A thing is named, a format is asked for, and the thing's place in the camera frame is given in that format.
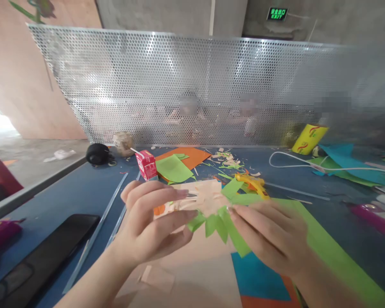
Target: plywood wall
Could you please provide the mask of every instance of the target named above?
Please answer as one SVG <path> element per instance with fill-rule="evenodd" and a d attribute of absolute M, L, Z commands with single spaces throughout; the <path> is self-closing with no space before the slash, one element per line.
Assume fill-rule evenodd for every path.
<path fill-rule="evenodd" d="M 14 0 L 29 12 L 26 0 Z M 94 0 L 52 0 L 47 24 L 101 28 Z M 73 111 L 25 23 L 28 18 L 0 0 L 0 110 L 26 139 L 85 139 Z"/>

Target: person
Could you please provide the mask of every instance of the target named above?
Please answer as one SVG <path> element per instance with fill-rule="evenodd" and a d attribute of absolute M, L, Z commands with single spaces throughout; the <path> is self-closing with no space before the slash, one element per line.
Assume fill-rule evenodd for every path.
<path fill-rule="evenodd" d="M 186 245 L 193 234 L 185 226 L 196 210 L 181 210 L 153 219 L 153 210 L 186 198 L 158 181 L 129 183 L 121 194 L 127 217 L 116 238 L 93 266 L 58 302 L 57 308 L 100 308 L 112 304 L 131 272 L 141 263 L 162 258 Z M 228 208 L 237 230 L 255 255 L 281 275 L 290 277 L 310 308 L 364 307 L 309 248 L 307 225 L 295 212 L 272 201 Z"/>

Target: exit sign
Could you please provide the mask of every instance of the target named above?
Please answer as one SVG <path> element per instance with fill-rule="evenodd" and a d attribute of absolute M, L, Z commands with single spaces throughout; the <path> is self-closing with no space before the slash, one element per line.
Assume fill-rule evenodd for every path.
<path fill-rule="evenodd" d="M 288 9 L 269 8 L 267 20 L 284 21 Z"/>

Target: perforated metal panel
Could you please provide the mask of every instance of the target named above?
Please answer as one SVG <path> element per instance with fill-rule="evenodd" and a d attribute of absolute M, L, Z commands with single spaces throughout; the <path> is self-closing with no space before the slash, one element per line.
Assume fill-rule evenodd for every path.
<path fill-rule="evenodd" d="M 91 142 L 286 145 L 307 122 L 345 141 L 351 119 L 385 116 L 384 49 L 29 28 Z"/>

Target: red juice box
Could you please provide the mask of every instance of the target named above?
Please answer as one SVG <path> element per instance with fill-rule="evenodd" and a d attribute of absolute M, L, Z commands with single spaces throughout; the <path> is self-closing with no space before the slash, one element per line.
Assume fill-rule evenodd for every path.
<path fill-rule="evenodd" d="M 157 166 L 155 166 L 155 157 L 147 150 L 136 152 L 138 167 L 144 180 L 158 181 Z"/>

